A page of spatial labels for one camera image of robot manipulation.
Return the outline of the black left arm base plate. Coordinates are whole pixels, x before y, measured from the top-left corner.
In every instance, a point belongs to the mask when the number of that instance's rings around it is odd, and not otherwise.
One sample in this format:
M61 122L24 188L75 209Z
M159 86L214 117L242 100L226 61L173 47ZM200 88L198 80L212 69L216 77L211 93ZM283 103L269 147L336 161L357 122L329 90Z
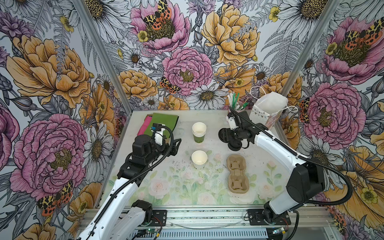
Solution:
M167 223L167 214L167 210L146 211L141 227L164 227Z

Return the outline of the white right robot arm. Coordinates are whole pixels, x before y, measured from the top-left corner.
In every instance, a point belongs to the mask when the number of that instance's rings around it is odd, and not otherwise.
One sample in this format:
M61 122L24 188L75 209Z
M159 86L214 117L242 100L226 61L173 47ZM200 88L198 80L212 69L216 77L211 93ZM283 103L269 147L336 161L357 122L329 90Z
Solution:
M229 109L228 129L221 129L219 138L230 150L243 148L243 140L254 144L269 153L291 174L285 189L274 199L265 203L264 221L273 224L288 211L294 211L307 204L312 197L325 189L323 167L318 161L293 150L276 138L269 129L261 124L253 123L247 112Z

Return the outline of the stack of paper cups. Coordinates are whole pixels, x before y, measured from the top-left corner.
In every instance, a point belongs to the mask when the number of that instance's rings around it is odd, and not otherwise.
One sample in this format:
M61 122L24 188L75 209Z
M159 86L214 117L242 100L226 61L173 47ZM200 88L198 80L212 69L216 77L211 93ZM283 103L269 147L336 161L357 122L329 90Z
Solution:
M196 143L202 143L205 139L206 131L207 131L207 126L204 123L202 122L194 123L192 126L194 141Z

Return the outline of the cartoon animal paper gift bag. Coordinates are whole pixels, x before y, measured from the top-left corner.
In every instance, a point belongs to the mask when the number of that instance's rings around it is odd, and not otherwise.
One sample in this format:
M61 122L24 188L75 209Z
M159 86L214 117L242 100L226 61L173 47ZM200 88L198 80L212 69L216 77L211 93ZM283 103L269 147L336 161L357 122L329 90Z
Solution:
M260 97L256 98L251 93L251 96L257 100L249 115L250 120L254 124L260 123L270 130L278 121L283 111L288 110L293 113L299 111L296 106L289 106L288 98L279 93L266 93L263 87L252 87L251 91L253 89L259 89L260 94Z

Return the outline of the aluminium front frame rail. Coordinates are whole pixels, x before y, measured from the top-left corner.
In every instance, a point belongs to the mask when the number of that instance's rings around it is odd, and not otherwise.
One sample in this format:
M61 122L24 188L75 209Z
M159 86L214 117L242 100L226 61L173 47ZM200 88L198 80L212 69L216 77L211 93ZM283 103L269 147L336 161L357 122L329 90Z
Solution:
M165 206L154 207L155 215L160 210L167 211L161 216L166 221L166 228L213 228L213 227L246 227L250 228L248 210L261 211L262 206L230 205L230 206ZM333 227L333 219L325 207L307 205L297 209L299 212L299 227L317 228Z

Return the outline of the black plastic cup lid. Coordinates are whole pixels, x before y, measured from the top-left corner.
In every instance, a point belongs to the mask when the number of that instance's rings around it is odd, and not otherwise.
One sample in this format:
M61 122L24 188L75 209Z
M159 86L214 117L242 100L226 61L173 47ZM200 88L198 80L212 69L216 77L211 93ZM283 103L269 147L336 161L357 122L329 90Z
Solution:
M239 151L242 148L242 142L235 136L230 128L222 128L218 133L221 142L226 143L232 151Z

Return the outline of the aluminium corner post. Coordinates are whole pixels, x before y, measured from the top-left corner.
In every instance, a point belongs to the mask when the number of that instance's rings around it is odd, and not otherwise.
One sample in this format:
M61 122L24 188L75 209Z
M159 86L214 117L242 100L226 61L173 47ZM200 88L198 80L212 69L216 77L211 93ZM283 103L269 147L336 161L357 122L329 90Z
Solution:
M87 33L90 37L90 40L95 46L96 51L98 52L98 55L109 75L111 78L111 81L116 88L117 94L120 97L120 100L122 102L122 105L124 106L124 109L126 113L131 116L133 109L130 105L130 102L126 96L126 93L118 79L118 74L112 64L112 61L108 55L108 52L105 48L105 45L103 43L103 40L98 33L98 28L96 27L96 24L94 23L92 16L87 8L87 5L84 1L75 1L74 2L75 9L78 11L78 14L80 15L80 19L82 23L84 24L84 27L87 30Z
M281 95L287 97L288 94L290 93L290 90L293 87L294 83L296 82L296 79L299 77L299 74L306 60L311 54L310 51L315 47L321 35L325 31L325 28L329 26L329 22L331 21L332 16L336 12L340 2L341 2L340 0L327 2L318 22L315 25L313 33L309 34L308 41L304 45L304 48L301 51L299 58L296 64L294 65L286 84L282 88Z

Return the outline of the aluminium right corner post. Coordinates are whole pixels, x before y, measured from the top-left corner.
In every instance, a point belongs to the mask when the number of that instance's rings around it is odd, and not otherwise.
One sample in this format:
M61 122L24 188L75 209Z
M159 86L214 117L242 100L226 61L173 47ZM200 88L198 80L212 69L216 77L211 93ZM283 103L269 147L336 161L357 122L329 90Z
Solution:
M299 58L296 64L294 65L286 84L282 88L281 95L287 97L288 94L290 93L290 90L293 87L294 83L296 82L296 79L299 77L299 74L306 60L311 54L310 51L315 47L321 35L325 31L325 28L329 26L329 22L331 21L332 16L336 12L340 2L341 2L340 0L327 2L318 22L315 25L313 33L309 34L308 41L304 45L304 48L301 51Z

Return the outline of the white paper coffee cup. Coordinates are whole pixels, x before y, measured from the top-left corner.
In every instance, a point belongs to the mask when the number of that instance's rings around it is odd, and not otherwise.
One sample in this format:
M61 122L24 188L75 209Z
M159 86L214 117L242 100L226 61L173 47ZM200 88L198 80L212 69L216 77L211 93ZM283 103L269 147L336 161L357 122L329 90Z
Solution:
M206 152L198 150L192 153L191 160L193 162L193 165L196 169L202 169L207 160L208 160L208 155Z

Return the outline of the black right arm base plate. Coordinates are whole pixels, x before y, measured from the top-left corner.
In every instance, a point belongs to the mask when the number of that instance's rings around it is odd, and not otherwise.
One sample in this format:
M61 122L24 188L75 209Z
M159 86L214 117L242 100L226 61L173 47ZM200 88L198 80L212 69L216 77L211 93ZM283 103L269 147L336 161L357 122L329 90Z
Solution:
M251 226L289 226L292 224L288 212L277 215L268 209L248 209L246 218Z

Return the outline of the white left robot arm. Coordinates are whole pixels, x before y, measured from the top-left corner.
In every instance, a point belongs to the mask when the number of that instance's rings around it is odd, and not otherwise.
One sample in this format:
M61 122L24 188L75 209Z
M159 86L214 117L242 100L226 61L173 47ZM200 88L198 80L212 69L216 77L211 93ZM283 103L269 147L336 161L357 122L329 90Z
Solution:
M79 240L125 240L141 224L152 220L152 204L138 200L128 213L121 214L145 176L165 158L178 153L181 139L162 124L153 124L152 135L139 135L132 145L132 152L120 167L117 180L98 213L79 234Z

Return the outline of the aluminium left corner post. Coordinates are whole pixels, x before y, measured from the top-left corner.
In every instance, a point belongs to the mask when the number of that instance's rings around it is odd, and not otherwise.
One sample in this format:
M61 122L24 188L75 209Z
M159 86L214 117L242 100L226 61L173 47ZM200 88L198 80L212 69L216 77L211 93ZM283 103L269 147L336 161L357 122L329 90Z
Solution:
M120 97L120 100L122 102L122 105L124 106L124 109L126 113L131 116L133 109L130 105L130 102L126 96L126 93L118 79L118 74L112 64L112 61L108 55L108 52L105 48L105 45L103 43L103 40L98 33L98 28L96 27L96 24L94 23L92 16L87 8L87 5L84 1L75 1L74 2L75 9L78 11L78 14L80 15L80 19L82 23L84 24L84 27L87 30L87 33L90 37L90 40L95 46L96 51L98 52L98 55L109 75L111 78L111 81L116 88L117 94Z

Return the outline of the brown pulp cup carrier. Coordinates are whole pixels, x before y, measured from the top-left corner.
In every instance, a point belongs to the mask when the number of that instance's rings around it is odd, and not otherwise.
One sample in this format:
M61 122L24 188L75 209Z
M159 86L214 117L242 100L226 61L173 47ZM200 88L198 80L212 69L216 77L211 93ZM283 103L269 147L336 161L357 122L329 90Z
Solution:
M249 179L245 174L246 160L241 155L230 155L227 158L227 168L230 171L228 178L229 189L235 194L245 194L249 191Z

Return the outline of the pink paper napkin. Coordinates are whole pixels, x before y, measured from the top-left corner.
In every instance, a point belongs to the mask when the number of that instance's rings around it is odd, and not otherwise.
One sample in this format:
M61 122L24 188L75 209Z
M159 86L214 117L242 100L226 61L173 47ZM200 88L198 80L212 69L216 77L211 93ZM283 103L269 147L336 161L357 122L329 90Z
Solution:
M152 121L152 115L147 115L145 117L145 120L142 124L142 126L140 127L138 133L137 133L137 136L140 136L140 135L143 135L145 133L145 131L147 130L148 126L150 125Z

